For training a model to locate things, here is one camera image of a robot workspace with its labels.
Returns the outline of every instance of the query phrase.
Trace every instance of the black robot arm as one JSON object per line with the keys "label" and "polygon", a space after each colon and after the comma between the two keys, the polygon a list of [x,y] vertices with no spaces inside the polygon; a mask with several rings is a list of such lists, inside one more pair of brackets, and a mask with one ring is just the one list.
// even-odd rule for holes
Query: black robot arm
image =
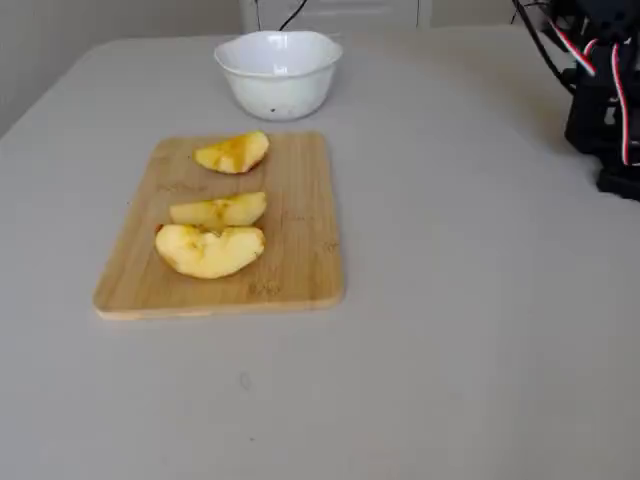
{"label": "black robot arm", "polygon": [[[530,24],[520,1],[513,2]],[[551,0],[546,14],[578,59],[560,76],[574,95],[567,140],[600,160],[601,191],[640,201],[640,0]],[[568,28],[555,26],[560,18]]]}

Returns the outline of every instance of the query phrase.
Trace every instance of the white ceramic bowl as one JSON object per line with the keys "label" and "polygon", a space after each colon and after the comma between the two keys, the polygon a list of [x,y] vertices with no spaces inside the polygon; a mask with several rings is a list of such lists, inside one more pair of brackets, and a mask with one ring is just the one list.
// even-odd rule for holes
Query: white ceramic bowl
{"label": "white ceramic bowl", "polygon": [[340,45],[316,32],[255,32],[215,51],[238,103],[266,120],[293,120],[318,109],[341,56]]}

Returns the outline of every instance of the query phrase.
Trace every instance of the gray tabletop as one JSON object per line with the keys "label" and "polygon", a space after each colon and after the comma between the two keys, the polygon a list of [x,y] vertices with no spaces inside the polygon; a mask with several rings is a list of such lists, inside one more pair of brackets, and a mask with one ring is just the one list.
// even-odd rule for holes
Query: gray tabletop
{"label": "gray tabletop", "polygon": [[[516,28],[343,39],[322,110],[233,104],[220,38],[82,58],[0,141],[0,476],[640,477],[640,204],[593,186]],[[317,129],[347,295],[108,323],[91,294],[176,134]]]}

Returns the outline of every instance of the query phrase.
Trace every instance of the wooden cutting board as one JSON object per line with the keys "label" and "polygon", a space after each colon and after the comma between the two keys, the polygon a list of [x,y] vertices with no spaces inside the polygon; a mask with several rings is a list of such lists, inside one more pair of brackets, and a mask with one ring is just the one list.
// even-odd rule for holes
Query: wooden cutting board
{"label": "wooden cutting board", "polygon": [[[340,238],[324,137],[318,133],[269,135],[265,160],[244,175],[214,173],[192,160],[193,151],[223,137],[161,142],[131,203],[124,227],[94,294],[105,318],[208,315],[329,307],[343,295]],[[154,248],[169,205],[265,191],[264,254],[227,278],[180,275]]]}

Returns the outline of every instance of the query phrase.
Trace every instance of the yellow apple flesh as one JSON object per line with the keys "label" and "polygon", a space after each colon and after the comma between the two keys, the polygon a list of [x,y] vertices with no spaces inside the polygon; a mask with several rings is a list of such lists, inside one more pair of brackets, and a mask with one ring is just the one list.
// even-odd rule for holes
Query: yellow apple flesh
{"label": "yellow apple flesh", "polygon": [[262,231],[230,227],[222,233],[191,225],[164,225],[156,249],[176,272],[201,279],[226,277],[256,261],[265,248]]}
{"label": "yellow apple flesh", "polygon": [[196,150],[195,161],[221,173],[245,173],[262,161],[269,150],[269,139],[262,132],[251,132]]}
{"label": "yellow apple flesh", "polygon": [[266,209],[267,194],[256,192],[173,205],[169,208],[169,215],[173,223],[198,225],[220,231],[226,227],[253,225]]}

